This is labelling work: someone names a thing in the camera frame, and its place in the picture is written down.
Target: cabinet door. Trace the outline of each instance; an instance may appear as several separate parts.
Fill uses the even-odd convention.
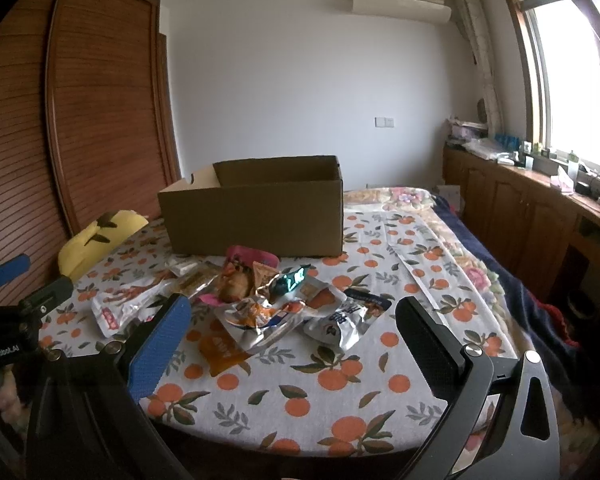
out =
[[[528,186],[502,169],[493,178],[491,211],[485,226],[484,245],[504,267],[513,270],[520,258],[525,229]]]
[[[452,186],[461,186],[462,181],[462,156],[463,152],[445,148],[443,157],[443,177],[445,183]]]
[[[516,275],[540,301],[546,301],[560,271],[576,214],[550,189],[529,193],[527,234]]]
[[[462,221],[479,240],[484,237],[485,219],[491,206],[486,165],[486,162],[476,159],[475,164],[471,164],[466,169],[466,179],[462,193],[464,197]]]

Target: white wall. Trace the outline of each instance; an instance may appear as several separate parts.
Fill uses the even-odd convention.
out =
[[[335,154],[346,189],[432,186],[445,118],[476,120],[475,69],[452,23],[354,16],[352,0],[171,5],[184,175],[217,160]],[[374,117],[395,118],[375,128]]]
[[[506,134],[526,139],[525,82],[506,0],[481,0],[491,33],[496,92]]]

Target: snack bag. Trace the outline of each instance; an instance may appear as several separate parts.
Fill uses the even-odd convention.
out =
[[[277,267],[280,262],[274,254],[242,246],[231,246],[227,249],[222,265],[222,273],[218,279],[216,291],[200,296],[203,303],[220,306],[243,300],[253,292],[255,284],[254,263],[265,267]]]
[[[172,294],[183,294],[192,299],[220,276],[221,268],[211,262],[202,262],[189,269],[174,285]]]
[[[366,333],[371,324],[391,306],[391,301],[368,292],[345,291],[347,300],[329,317],[314,317],[304,333],[343,352]]]
[[[150,320],[171,295],[176,276],[169,269],[91,298],[91,311],[105,337],[121,332],[132,319]]]
[[[341,291],[305,272],[301,267],[279,274],[252,296],[214,310],[242,350],[260,352],[306,319],[330,316],[345,302]]]
[[[198,349],[209,363],[209,374],[215,377],[250,357],[226,330],[203,335]]]

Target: orange snack bag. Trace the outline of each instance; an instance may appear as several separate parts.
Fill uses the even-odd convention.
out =
[[[198,343],[198,349],[209,363],[209,374],[212,377],[250,357],[224,329],[222,332],[202,336]]]

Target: wardrobe door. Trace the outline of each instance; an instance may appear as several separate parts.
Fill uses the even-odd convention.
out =
[[[172,181],[157,87],[158,0],[58,0],[49,36],[49,147],[78,232],[108,210],[155,218]]]
[[[29,272],[0,288],[16,303],[58,273],[68,239],[46,146],[43,83],[55,0],[19,0],[0,24],[0,263],[20,253]]]

